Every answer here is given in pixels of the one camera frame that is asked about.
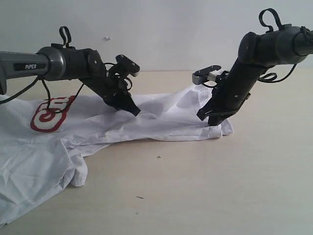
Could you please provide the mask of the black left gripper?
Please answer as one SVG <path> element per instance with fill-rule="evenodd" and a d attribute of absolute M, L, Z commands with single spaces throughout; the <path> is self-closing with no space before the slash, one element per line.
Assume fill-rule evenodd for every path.
<path fill-rule="evenodd" d="M 105 76 L 85 78 L 84 84 L 101 97 L 105 104 L 137 116 L 141 110 L 136 106 L 129 93 L 128 82 L 130 82 L 131 88 L 132 81 L 128 75 L 127 72 L 107 72 Z"/>

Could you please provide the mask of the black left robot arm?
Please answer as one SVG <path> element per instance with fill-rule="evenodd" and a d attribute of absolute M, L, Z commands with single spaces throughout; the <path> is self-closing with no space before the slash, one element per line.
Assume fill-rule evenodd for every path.
<path fill-rule="evenodd" d="M 140 66 L 123 54 L 108 69 L 98 51 L 86 48 L 63 48 L 54 44 L 37 53 L 0 53 L 0 93 L 7 92 L 7 81 L 14 78 L 35 76 L 37 80 L 61 81 L 77 79 L 96 93 L 108 106 L 137 116 L 140 109 L 129 90 Z"/>

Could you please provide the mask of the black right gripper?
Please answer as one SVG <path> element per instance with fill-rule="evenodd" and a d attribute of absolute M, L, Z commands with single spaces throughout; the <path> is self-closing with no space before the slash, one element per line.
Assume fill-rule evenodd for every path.
<path fill-rule="evenodd" d="M 208 102 L 200 108 L 197 117 L 200 120 L 208 117 L 209 126 L 218 126 L 236 114 L 265 69 L 262 65 L 244 64 L 237 59 L 226 79 L 212 95 L 212 103 Z"/>

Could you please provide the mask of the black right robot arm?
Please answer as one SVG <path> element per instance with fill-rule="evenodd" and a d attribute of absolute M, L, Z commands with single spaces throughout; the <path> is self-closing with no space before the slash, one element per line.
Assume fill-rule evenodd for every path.
<path fill-rule="evenodd" d="M 313 32 L 304 26 L 286 24 L 280 30 L 262 35 L 247 33 L 239 44 L 237 59 L 230 71 L 209 77 L 212 71 L 220 69 L 220 66 L 210 66 L 193 73 L 193 82 L 197 85 L 208 80 L 217 83 L 197 117 L 207 119 L 209 126 L 218 126 L 239 111 L 257 81 L 273 82 L 265 75 L 269 69 L 278 65 L 295 67 L 312 53 Z"/>

